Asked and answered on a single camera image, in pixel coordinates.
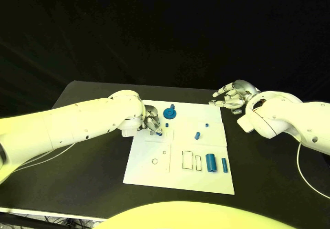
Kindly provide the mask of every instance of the floor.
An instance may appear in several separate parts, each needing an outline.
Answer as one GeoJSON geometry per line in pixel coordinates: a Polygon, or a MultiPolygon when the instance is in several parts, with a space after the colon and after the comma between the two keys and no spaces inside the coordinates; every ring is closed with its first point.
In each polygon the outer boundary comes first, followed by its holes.
{"type": "MultiPolygon", "coordinates": [[[[67,222],[66,218],[59,218],[59,217],[46,217],[46,216],[23,215],[23,214],[14,214],[14,215],[18,215],[18,216],[23,216],[23,217],[27,217],[31,219],[37,219],[41,221],[49,221],[51,223],[57,223],[61,225],[64,225],[64,223],[67,222]]],[[[86,220],[86,219],[74,219],[74,222],[77,224],[82,224],[82,226],[76,225],[74,228],[77,228],[77,229],[90,229],[95,226],[98,226],[98,224],[99,224],[99,222],[96,222],[93,220],[86,220]]],[[[0,223],[0,229],[30,229],[30,228],[12,226],[12,225],[4,225],[2,223],[0,223]]]]}

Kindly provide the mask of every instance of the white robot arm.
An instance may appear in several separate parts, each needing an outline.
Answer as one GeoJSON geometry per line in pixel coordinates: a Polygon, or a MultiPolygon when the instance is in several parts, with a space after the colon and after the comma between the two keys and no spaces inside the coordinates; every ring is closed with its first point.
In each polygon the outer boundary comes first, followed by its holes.
{"type": "Polygon", "coordinates": [[[301,144],[330,155],[330,104],[322,102],[302,103],[291,94],[283,92],[260,92],[246,81],[236,80],[214,94],[226,92],[223,101],[208,104],[237,109],[246,104],[245,115],[237,119],[245,132],[256,130],[266,138],[281,132],[294,136],[301,144]]]}
{"type": "Polygon", "coordinates": [[[142,104],[134,91],[119,91],[108,98],[0,119],[0,183],[37,155],[115,129],[126,137],[142,128],[161,134],[157,109],[142,104]]]}

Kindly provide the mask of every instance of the black curtain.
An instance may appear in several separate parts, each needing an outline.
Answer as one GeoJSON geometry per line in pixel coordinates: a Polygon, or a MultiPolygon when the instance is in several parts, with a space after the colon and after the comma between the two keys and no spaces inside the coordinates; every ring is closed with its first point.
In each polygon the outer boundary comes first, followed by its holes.
{"type": "Polygon", "coordinates": [[[0,24],[1,117],[49,109],[73,80],[219,89],[245,79],[330,102],[328,0],[11,0],[0,24]]]}

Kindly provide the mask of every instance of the table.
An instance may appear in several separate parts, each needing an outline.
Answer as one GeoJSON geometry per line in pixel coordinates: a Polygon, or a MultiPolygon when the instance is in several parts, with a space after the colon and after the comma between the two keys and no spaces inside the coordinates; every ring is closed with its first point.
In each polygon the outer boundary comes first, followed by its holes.
{"type": "MultiPolygon", "coordinates": [[[[134,90],[147,100],[206,104],[213,90],[73,81],[53,108],[134,90]]],[[[265,139],[243,132],[237,115],[221,109],[234,195],[122,183],[132,138],[113,132],[77,143],[49,162],[10,175],[0,185],[0,207],[108,218],[164,201],[197,201],[260,214],[302,229],[330,225],[330,200],[304,183],[295,163],[298,143],[288,134],[265,139]]],[[[321,154],[301,148],[302,174],[330,195],[330,169],[321,154]]]]}

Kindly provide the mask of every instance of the white cable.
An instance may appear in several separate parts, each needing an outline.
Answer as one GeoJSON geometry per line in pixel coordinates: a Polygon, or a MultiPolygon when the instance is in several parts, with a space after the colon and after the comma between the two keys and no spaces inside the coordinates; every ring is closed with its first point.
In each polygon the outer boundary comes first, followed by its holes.
{"type": "Polygon", "coordinates": [[[28,168],[28,167],[31,167],[31,166],[36,166],[36,165],[38,165],[38,164],[41,164],[43,162],[47,162],[49,160],[51,160],[53,158],[56,158],[72,146],[74,145],[74,143],[57,154],[57,155],[54,155],[51,158],[49,158],[47,160],[44,160],[44,161],[41,161],[41,162],[38,162],[38,163],[36,163],[36,164],[33,164],[33,165],[30,165],[30,166],[25,166],[25,167],[23,167],[23,168],[18,168],[14,172],[17,172],[18,170],[21,170],[21,169],[24,169],[24,168],[28,168]]]}
{"type": "Polygon", "coordinates": [[[304,182],[305,182],[306,185],[311,187],[311,189],[312,189],[319,195],[322,195],[325,198],[330,199],[330,197],[328,197],[327,195],[324,195],[321,192],[318,192],[318,191],[314,189],[314,187],[309,185],[309,183],[308,183],[308,181],[305,180],[304,175],[302,175],[302,173],[301,173],[301,170],[299,170],[299,146],[298,146],[298,152],[296,152],[296,167],[298,167],[299,175],[301,175],[301,177],[302,177],[302,179],[304,179],[304,182]]]}
{"type": "Polygon", "coordinates": [[[37,159],[40,159],[41,157],[44,157],[46,155],[49,155],[53,152],[53,150],[50,150],[49,152],[46,152],[44,154],[41,154],[38,157],[36,157],[33,160],[27,161],[25,163],[21,164],[21,166],[24,166],[25,164],[28,164],[30,162],[36,161],[37,159]]]}

